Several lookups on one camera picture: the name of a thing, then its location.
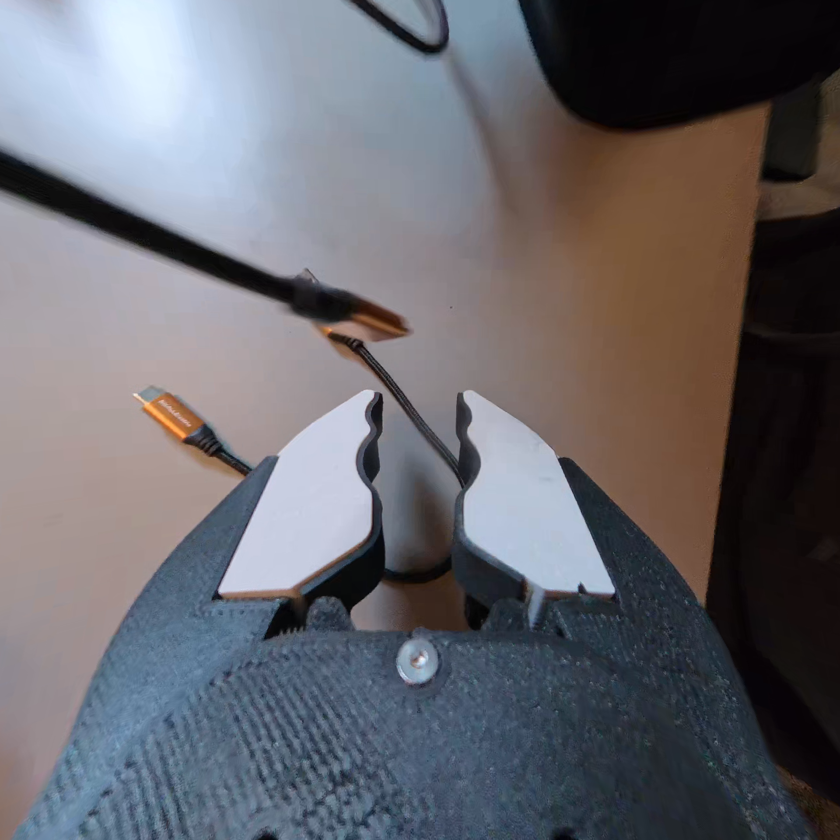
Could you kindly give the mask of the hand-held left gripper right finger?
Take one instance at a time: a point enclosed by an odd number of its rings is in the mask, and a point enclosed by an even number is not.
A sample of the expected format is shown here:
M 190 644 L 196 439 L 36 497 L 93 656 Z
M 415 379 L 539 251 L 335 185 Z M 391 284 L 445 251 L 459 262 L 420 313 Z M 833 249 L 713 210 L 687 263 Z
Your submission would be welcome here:
M 456 581 L 482 608 L 615 599 L 616 587 L 554 450 L 476 391 L 458 394 Z

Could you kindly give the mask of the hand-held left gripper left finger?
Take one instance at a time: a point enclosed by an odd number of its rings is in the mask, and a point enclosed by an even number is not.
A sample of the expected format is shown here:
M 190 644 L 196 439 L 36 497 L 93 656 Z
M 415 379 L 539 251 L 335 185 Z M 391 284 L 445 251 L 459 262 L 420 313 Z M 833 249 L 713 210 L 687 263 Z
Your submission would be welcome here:
M 310 423 L 273 461 L 217 588 L 226 601 L 323 596 L 352 610 L 385 567 L 380 469 L 382 394 L 365 390 Z

